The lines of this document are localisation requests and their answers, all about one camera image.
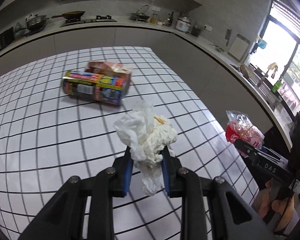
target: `white mat with black grid lines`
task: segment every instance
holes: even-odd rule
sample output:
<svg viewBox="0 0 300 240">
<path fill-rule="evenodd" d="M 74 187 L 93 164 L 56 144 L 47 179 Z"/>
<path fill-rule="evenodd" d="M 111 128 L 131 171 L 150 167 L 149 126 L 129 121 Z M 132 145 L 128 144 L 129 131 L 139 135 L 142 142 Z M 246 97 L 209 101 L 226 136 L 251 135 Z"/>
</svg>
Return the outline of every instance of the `white mat with black grid lines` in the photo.
<svg viewBox="0 0 300 240">
<path fill-rule="evenodd" d="M 65 71 L 82 71 L 89 60 L 134 65 L 133 84 L 122 106 L 71 98 L 60 89 Z M 70 176 L 94 176 L 123 155 L 126 147 L 113 123 L 141 98 L 157 114 L 171 118 L 178 132 L 172 148 L 183 166 L 207 178 L 222 175 L 247 203 L 253 201 L 258 186 L 219 123 L 150 48 L 84 49 L 0 77 L 0 227 L 8 238 L 17 239 Z M 181 200 L 169 199 L 164 190 L 144 196 L 138 171 L 128 196 L 115 198 L 113 206 L 116 239 L 179 239 Z M 89 203 L 83 238 L 88 217 Z M 209 212 L 207 225 L 211 238 Z"/>
</svg>

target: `gray cabinet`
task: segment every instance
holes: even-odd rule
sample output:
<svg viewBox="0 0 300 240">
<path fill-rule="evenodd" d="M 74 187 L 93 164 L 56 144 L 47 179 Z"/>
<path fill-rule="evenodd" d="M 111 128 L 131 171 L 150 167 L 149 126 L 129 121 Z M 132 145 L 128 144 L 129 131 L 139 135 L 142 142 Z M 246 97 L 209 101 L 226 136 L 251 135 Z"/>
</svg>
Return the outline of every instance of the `gray cabinet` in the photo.
<svg viewBox="0 0 300 240">
<path fill-rule="evenodd" d="M 56 54 L 53 35 L 31 41 L 23 47 L 28 54 L 28 62 L 33 62 Z"/>
<path fill-rule="evenodd" d="M 199 95 L 218 63 L 189 42 L 172 35 L 157 55 Z"/>
<path fill-rule="evenodd" d="M 56 53 L 78 49 L 111 47 L 114 45 L 114 27 L 90 28 L 58 33 L 54 35 Z"/>
<path fill-rule="evenodd" d="M 0 57 L 0 76 L 30 62 L 25 46 L 20 46 Z"/>
<path fill-rule="evenodd" d="M 153 51 L 160 50 L 163 42 L 171 33 L 156 30 L 117 27 L 115 31 L 115 46 L 150 47 Z"/>
<path fill-rule="evenodd" d="M 272 126 L 264 110 L 247 89 L 239 83 L 222 65 L 218 65 L 199 98 L 213 113 L 225 129 L 228 123 L 226 110 L 245 113 L 251 122 L 263 133 Z"/>
</svg>

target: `window blind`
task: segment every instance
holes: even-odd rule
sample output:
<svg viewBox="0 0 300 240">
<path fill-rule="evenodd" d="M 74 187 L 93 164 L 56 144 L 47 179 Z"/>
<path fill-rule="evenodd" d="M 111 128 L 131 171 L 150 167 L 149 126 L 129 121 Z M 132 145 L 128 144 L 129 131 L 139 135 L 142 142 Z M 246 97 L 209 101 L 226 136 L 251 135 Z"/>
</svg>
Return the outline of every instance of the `window blind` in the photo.
<svg viewBox="0 0 300 240">
<path fill-rule="evenodd" d="M 273 1 L 270 15 L 284 24 L 288 29 L 290 29 L 296 36 L 300 38 L 300 18 L 295 12 L 291 11 L 290 9 L 286 8 L 276 1 Z"/>
</svg>

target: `white tissue paper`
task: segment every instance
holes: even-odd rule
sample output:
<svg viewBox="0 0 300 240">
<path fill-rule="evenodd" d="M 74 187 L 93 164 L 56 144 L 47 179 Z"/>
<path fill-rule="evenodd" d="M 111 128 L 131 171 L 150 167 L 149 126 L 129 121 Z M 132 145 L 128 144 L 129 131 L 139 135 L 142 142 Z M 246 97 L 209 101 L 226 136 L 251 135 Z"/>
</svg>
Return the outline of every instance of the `white tissue paper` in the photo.
<svg viewBox="0 0 300 240">
<path fill-rule="evenodd" d="M 162 155 L 159 152 L 177 140 L 178 134 L 170 120 L 157 116 L 153 106 L 141 100 L 132 111 L 114 122 L 114 128 L 120 140 L 131 148 L 134 165 L 141 171 L 143 192 L 155 195 L 161 189 Z"/>
</svg>

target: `red plastic bag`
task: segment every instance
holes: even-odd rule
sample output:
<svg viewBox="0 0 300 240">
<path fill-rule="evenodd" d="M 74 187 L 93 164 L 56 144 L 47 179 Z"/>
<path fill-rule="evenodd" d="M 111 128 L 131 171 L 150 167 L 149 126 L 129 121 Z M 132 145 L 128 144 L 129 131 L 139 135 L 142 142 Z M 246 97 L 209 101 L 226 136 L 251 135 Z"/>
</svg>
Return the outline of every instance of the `red plastic bag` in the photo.
<svg viewBox="0 0 300 240">
<path fill-rule="evenodd" d="M 254 126 L 246 114 L 237 111 L 226 111 L 229 122 L 226 129 L 226 139 L 232 144 L 238 138 L 249 143 L 250 145 L 261 149 L 262 141 L 265 138 L 262 132 Z M 243 152 L 238 152 L 243 157 L 248 157 Z"/>
</svg>

